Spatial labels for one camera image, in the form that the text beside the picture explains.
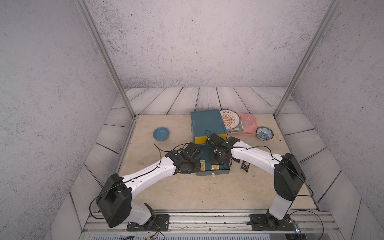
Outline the yellow top drawer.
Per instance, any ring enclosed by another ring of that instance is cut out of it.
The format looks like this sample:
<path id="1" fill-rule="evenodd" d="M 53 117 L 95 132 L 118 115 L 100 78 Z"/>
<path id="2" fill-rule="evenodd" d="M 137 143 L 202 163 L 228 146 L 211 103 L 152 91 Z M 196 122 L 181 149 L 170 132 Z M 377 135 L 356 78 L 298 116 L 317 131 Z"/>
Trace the yellow top drawer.
<path id="1" fill-rule="evenodd" d="M 220 138 L 222 138 L 223 140 L 226 140 L 227 137 L 228 137 L 228 134 L 217 134 Z M 206 143 L 206 140 L 208 139 L 207 136 L 201 136 L 201 137 L 194 137 L 194 143 L 196 145 L 201 145 L 201 144 L 205 144 Z"/>

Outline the teal drawer cabinet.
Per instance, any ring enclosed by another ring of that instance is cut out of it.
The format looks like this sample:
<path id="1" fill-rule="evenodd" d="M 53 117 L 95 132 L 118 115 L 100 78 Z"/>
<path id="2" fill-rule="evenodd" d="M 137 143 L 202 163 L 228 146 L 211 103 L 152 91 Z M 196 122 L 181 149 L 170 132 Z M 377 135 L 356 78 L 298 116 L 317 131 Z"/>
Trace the teal drawer cabinet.
<path id="1" fill-rule="evenodd" d="M 191 112 L 192 133 L 194 137 L 228 134 L 220 110 Z"/>

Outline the pale yellow cookie packet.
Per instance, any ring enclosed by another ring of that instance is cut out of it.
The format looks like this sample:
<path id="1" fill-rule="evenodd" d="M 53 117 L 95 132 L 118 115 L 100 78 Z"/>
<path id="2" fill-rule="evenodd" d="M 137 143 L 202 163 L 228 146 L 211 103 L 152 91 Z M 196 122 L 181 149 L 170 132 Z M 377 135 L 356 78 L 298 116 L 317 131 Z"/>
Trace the pale yellow cookie packet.
<path id="1" fill-rule="evenodd" d="M 206 161 L 205 160 L 200 160 L 200 166 L 201 166 L 201 172 L 206 171 Z"/>
<path id="2" fill-rule="evenodd" d="M 212 166 L 211 166 L 211 170 L 212 170 L 212 171 L 219 170 L 219 169 L 220 169 L 220 166 L 219 166 L 219 165 L 212 165 Z"/>

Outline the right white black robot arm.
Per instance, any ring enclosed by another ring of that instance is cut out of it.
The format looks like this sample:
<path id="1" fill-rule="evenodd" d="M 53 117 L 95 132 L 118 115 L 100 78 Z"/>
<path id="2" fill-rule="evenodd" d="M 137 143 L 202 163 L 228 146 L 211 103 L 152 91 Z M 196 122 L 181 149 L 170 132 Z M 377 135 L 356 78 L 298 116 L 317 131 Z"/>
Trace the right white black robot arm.
<path id="1" fill-rule="evenodd" d="M 288 211 L 306 181 L 294 155 L 273 154 L 261 150 L 259 146 L 252 147 L 238 138 L 229 137 L 224 140 L 217 134 L 211 134 L 206 143 L 213 149 L 213 161 L 217 165 L 235 159 L 243 160 L 271 174 L 276 194 L 266 213 L 267 223 L 276 228 L 289 218 Z"/>

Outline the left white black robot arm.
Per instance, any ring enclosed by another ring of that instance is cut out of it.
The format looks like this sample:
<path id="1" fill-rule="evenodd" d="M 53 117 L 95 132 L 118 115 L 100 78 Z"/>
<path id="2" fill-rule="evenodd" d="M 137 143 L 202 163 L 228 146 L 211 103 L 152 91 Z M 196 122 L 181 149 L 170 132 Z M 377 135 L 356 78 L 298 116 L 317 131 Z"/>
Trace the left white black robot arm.
<path id="1" fill-rule="evenodd" d="M 192 142 L 165 154 L 159 161 L 138 172 L 123 177 L 111 175 L 100 194 L 92 200 L 103 214 L 107 225 L 114 228 L 125 220 L 140 226 L 153 225 L 156 214 L 149 204 L 133 200 L 143 190 L 176 174 L 194 174 L 201 168 L 197 159 L 201 149 Z"/>

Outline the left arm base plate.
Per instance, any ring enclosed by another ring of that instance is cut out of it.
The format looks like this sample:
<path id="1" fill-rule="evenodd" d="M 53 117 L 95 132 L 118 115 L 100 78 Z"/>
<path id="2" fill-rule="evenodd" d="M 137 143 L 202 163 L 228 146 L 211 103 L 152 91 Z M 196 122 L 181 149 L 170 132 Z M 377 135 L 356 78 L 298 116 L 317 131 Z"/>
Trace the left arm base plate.
<path id="1" fill-rule="evenodd" d="M 137 223 L 128 222 L 127 231 L 128 232 L 150 232 L 150 231 L 160 231 L 167 232 L 169 230 L 170 215 L 155 215 L 150 217 L 150 219 L 143 225 Z"/>

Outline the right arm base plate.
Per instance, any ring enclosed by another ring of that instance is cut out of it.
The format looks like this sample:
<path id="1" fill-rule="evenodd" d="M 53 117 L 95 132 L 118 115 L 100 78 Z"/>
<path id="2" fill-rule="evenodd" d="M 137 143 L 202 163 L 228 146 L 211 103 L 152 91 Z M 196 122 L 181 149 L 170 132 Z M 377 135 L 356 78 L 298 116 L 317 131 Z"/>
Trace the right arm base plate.
<path id="1" fill-rule="evenodd" d="M 295 231 L 296 226 L 289 215 L 278 220 L 270 214 L 250 214 L 250 221 L 246 223 L 253 231 Z"/>

